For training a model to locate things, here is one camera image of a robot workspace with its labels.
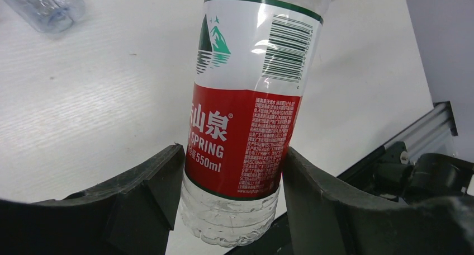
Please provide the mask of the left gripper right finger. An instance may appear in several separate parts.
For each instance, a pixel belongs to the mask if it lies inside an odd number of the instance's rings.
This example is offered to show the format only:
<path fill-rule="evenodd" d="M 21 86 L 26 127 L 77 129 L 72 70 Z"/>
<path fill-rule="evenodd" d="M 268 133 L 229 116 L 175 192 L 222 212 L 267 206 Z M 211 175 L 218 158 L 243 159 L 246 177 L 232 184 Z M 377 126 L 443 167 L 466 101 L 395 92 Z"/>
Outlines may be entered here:
<path fill-rule="evenodd" d="M 294 254 L 472 254 L 473 198 L 404 205 L 361 191 L 294 149 L 283 166 Z"/>

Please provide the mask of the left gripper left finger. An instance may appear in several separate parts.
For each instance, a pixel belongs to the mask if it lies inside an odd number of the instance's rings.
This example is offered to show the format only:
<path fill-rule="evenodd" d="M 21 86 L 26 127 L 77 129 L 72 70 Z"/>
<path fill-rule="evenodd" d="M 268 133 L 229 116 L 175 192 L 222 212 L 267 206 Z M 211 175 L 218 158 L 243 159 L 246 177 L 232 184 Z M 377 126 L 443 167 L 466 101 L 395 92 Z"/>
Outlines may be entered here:
<path fill-rule="evenodd" d="M 62 200 L 1 201 L 2 254 L 164 254 L 174 229 L 180 144 Z"/>

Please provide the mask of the red label bottle sideways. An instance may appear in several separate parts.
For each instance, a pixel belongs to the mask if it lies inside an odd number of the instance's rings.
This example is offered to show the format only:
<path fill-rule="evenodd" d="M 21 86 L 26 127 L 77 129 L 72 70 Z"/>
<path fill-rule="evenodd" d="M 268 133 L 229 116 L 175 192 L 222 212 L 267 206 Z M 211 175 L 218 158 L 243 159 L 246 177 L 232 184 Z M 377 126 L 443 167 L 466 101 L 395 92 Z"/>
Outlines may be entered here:
<path fill-rule="evenodd" d="M 253 243 L 276 214 L 332 0 L 204 0 L 181 217 L 210 245 Z"/>

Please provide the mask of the clear blue pink label bottle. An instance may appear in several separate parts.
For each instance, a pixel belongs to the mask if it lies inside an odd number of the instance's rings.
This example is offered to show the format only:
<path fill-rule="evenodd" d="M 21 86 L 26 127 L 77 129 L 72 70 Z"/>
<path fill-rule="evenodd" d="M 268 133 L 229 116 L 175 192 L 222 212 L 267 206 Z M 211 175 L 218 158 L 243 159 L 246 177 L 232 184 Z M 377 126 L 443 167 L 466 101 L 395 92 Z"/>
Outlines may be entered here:
<path fill-rule="evenodd" d="M 86 12 L 84 0 L 3 0 L 36 31 L 58 34 Z"/>

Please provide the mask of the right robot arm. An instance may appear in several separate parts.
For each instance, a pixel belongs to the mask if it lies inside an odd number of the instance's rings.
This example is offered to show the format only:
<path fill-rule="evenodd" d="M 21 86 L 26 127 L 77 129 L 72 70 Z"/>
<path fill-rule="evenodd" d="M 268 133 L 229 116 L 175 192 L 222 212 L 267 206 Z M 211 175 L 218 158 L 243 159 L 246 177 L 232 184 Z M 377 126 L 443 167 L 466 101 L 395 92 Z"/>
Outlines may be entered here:
<path fill-rule="evenodd" d="M 369 193 L 394 202 L 467 195 L 473 163 L 455 157 L 426 153 L 416 163 L 376 163 Z"/>

